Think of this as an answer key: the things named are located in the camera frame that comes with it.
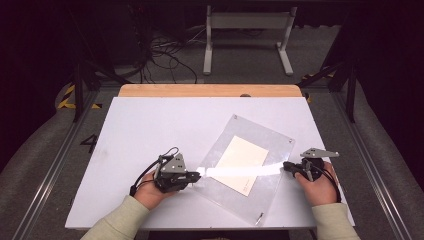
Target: white strip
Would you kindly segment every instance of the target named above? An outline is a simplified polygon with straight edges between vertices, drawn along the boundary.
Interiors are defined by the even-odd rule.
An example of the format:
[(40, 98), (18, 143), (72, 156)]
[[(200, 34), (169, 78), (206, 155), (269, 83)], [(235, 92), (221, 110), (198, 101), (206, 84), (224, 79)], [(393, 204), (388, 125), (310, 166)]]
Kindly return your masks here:
[(242, 176), (268, 176), (280, 174), (283, 163), (274, 163), (262, 167), (226, 167), (226, 168), (204, 168), (198, 167), (197, 172), (202, 177), (242, 177)]

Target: person's right hand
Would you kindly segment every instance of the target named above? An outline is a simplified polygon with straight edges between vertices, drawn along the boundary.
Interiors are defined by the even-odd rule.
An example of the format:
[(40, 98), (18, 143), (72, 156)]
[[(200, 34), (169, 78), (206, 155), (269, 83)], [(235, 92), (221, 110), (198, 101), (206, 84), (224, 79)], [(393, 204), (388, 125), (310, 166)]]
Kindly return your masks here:
[[(324, 169), (326, 169), (333, 176), (338, 185), (338, 181), (331, 163), (324, 161)], [(302, 186), (303, 190), (305, 191), (306, 198), (313, 207), (337, 202), (336, 190), (334, 189), (330, 180), (328, 180), (324, 175), (321, 175), (321, 177), (314, 182), (310, 182), (300, 173), (296, 173), (295, 177), (299, 184)]]

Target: clear plastic sheet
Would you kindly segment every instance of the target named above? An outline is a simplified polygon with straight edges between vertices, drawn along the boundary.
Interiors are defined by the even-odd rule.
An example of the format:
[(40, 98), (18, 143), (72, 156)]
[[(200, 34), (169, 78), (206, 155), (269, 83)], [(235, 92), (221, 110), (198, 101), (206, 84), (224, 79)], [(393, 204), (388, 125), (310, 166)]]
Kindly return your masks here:
[(199, 168), (215, 168), (235, 136), (268, 150), (263, 166), (260, 167), (268, 169), (265, 174), (258, 171), (262, 174), (256, 177), (248, 196), (212, 177), (202, 177), (194, 184), (194, 190), (253, 226), (261, 226), (281, 179), (280, 168), (283, 167), (283, 162), (288, 160), (295, 140), (233, 115)]

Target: gray floor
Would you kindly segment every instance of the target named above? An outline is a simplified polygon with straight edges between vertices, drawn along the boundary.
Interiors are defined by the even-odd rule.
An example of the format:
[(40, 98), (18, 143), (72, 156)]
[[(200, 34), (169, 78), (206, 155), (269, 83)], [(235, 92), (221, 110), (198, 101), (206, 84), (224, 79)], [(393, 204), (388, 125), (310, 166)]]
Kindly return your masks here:
[[(274, 31), (265, 31), (258, 37), (234, 31), (216, 34), (210, 76), (201, 74), (204, 43), (190, 45), (176, 56), (193, 68), (199, 83), (293, 84), (299, 82), (305, 74), (319, 70), (337, 32), (337, 27), (294, 29), (287, 47), (295, 72), (291, 77), (284, 74), (280, 64), (275, 49), (280, 33)], [(166, 58), (156, 60), (168, 64)], [(169, 70), (152, 64), (149, 64), (149, 69), (152, 79), (157, 83), (171, 82)], [(193, 74), (182, 66), (177, 67), (173, 74), (178, 83), (194, 82)], [(138, 82), (139, 76), (132, 78), (132, 81)], [(338, 110), (338, 100), (344, 98), (345, 92), (329, 93), (321, 87), (323, 84), (325, 81), (303, 91), (311, 95), (310, 108), (326, 148), (341, 153), (341, 157), (334, 159), (333, 164), (345, 189), (358, 234), (362, 239), (370, 240), (424, 239), (424, 194), (369, 108), (360, 86), (355, 102), (356, 123), (351, 124), (346, 122), (344, 113)], [(103, 108), (90, 109), (81, 119), (80, 129), (64, 155), (63, 166), (58, 168), (60, 174), (51, 182), (52, 187), (45, 191), (47, 196), (46, 201), (40, 205), (41, 212), (33, 216), (33, 225), (24, 231), (23, 239), (79, 239), (84, 234), (84, 231), (64, 228), (72, 199), (91, 156), (88, 153), (89, 146), (82, 146), (80, 142), (92, 134), (100, 133), (112, 97), (119, 91), (113, 85), (104, 82), (104, 87), (94, 100), (95, 103), (103, 104)], [(58, 101), (63, 91), (58, 93)], [(69, 129), (75, 127), (72, 123), (73, 114), (72, 109), (58, 109), (57, 114), (22, 145), (0, 175), (0, 239), (13, 238), (50, 166), (57, 159), (58, 152), (63, 150), (61, 146)], [(353, 132), (359, 132), (362, 142), (358, 143), (352, 129)], [(364, 161), (364, 149), (358, 147), (361, 144), (366, 147), (365, 155), (378, 170), (381, 182), (376, 180), (378, 176), (369, 174), (367, 162)], [(381, 186), (386, 187), (390, 195), (381, 194)], [(391, 200), (393, 204), (389, 201), (389, 207), (385, 207), (385, 200)], [(392, 221), (392, 215), (399, 215), (401, 221)], [(402, 222), (410, 236), (405, 232), (403, 237), (397, 234), (396, 223)], [(137, 238), (146, 239), (146, 234), (139, 234)], [(291, 230), (290, 236), (292, 240), (312, 239), (307, 230)]]

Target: beige sleeve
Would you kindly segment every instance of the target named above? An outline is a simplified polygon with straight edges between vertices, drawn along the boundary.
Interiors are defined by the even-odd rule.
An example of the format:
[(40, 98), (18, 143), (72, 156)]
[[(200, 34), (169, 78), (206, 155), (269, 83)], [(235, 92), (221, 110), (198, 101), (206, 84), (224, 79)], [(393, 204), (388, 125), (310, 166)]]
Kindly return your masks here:
[(82, 239), (133, 240), (149, 210), (135, 198), (126, 196), (122, 204), (100, 219)]
[(317, 222), (318, 239), (359, 239), (347, 217), (347, 205), (333, 203), (312, 207)]

